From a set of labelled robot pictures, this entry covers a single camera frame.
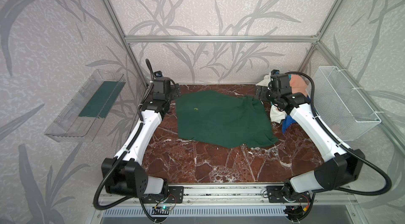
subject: pink cloth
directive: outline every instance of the pink cloth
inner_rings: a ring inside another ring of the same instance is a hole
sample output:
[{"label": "pink cloth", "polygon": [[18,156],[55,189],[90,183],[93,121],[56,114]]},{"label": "pink cloth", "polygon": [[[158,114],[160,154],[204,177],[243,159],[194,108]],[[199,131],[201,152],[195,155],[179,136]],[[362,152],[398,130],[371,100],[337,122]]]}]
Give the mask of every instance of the pink cloth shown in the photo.
[{"label": "pink cloth", "polygon": [[301,76],[292,74],[290,79],[290,86],[292,93],[301,92],[302,94],[304,94],[304,96],[308,95],[306,93],[306,88],[308,87],[308,85],[305,83]]}]

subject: gray wall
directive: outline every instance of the gray wall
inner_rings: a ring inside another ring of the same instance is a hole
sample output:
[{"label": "gray wall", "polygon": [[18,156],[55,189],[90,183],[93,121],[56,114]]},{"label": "gray wall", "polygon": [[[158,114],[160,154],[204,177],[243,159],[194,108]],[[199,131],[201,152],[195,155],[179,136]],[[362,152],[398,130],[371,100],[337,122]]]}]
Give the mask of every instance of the gray wall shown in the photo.
[{"label": "gray wall", "polygon": [[[334,0],[110,0],[126,35],[314,35]],[[131,44],[179,83],[257,83],[296,70],[308,43]]]},{"label": "gray wall", "polygon": [[[100,0],[0,0],[0,222],[83,223],[143,91]],[[127,80],[91,143],[44,135],[95,69]]]},{"label": "gray wall", "polygon": [[[404,37],[405,0],[346,0],[322,40],[402,132],[405,132]],[[311,63],[319,61],[315,54]],[[368,222],[403,223],[404,156],[380,126],[349,144],[360,148],[369,161],[386,171],[394,184],[390,192],[381,196],[356,196]],[[377,190],[383,186],[383,179],[364,166],[359,179],[350,186],[355,190]]]}]

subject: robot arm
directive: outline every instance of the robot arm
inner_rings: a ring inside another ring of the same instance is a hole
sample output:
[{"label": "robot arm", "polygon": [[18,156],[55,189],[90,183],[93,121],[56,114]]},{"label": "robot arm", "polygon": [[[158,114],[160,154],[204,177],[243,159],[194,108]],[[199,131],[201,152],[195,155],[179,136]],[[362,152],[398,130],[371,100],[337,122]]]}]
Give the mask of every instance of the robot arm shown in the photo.
[{"label": "robot arm", "polygon": [[[170,109],[170,102],[181,96],[180,86],[170,78],[163,77],[160,71],[153,73],[148,60],[147,64],[154,80],[143,103],[139,105],[139,120],[128,139],[114,158],[105,158],[101,165],[103,181],[93,200],[93,205],[98,210],[108,209],[133,197],[153,195],[156,199],[164,199],[169,195],[167,180],[148,176],[141,165],[154,131]],[[147,99],[150,92],[152,99]],[[125,197],[109,205],[100,205],[99,195],[104,186],[108,193]]]},{"label": "robot arm", "polygon": [[[325,161],[315,170],[285,181],[283,196],[287,200],[295,200],[296,195],[305,191],[333,190],[357,179],[362,162],[347,153],[342,146],[346,149],[350,149],[350,146],[340,140],[320,118],[323,126],[337,141],[333,140],[315,120],[315,117],[318,116],[312,113],[307,97],[302,93],[293,94],[291,92],[288,75],[272,71],[271,83],[266,96],[279,110],[285,110],[298,122]],[[364,154],[360,150],[354,152],[364,158]]]}]

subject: green folded cloth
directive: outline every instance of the green folded cloth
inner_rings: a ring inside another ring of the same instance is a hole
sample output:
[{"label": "green folded cloth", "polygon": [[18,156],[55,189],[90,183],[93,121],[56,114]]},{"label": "green folded cloth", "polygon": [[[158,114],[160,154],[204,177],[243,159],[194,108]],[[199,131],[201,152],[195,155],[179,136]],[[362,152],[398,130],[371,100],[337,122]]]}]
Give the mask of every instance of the green folded cloth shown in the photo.
[{"label": "green folded cloth", "polygon": [[278,139],[262,102],[213,90],[184,94],[176,100],[179,137],[234,148],[266,147]]}]

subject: clear plastic tray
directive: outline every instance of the clear plastic tray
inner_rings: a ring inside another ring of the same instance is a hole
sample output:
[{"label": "clear plastic tray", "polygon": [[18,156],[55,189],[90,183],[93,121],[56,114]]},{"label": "clear plastic tray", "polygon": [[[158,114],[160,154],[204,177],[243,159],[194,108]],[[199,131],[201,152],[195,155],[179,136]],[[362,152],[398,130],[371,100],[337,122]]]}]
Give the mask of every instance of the clear plastic tray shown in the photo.
[{"label": "clear plastic tray", "polygon": [[124,74],[95,70],[45,135],[58,142],[91,142],[124,87]]}]

